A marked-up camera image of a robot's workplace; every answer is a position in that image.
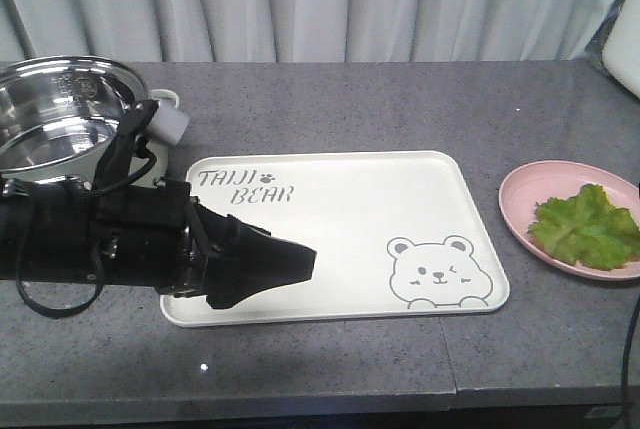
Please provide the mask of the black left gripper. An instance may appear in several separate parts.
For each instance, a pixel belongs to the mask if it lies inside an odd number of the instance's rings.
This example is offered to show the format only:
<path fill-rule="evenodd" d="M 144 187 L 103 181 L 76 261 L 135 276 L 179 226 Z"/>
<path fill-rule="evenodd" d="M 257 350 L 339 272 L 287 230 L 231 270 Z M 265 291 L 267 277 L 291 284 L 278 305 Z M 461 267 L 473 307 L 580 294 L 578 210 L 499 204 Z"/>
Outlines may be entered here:
<path fill-rule="evenodd" d="M 204 294 L 229 309 L 272 288 L 309 281 L 316 252 L 279 239 L 231 214 L 217 214 L 190 194 L 187 182 L 127 186 L 99 197 L 97 227 L 114 252 L 108 281 L 149 286 L 162 295 Z"/>

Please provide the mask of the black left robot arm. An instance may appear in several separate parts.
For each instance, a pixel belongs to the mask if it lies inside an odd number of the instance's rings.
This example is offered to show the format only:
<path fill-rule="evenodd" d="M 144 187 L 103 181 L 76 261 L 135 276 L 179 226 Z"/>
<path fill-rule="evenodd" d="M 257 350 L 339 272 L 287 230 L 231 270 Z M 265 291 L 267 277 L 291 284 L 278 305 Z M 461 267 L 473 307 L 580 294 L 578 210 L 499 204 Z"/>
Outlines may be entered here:
<path fill-rule="evenodd" d="M 152 287 L 229 309 L 313 274 L 313 249 L 207 209 L 187 182 L 100 197 L 70 181 L 9 188 L 1 199 L 4 279 Z"/>

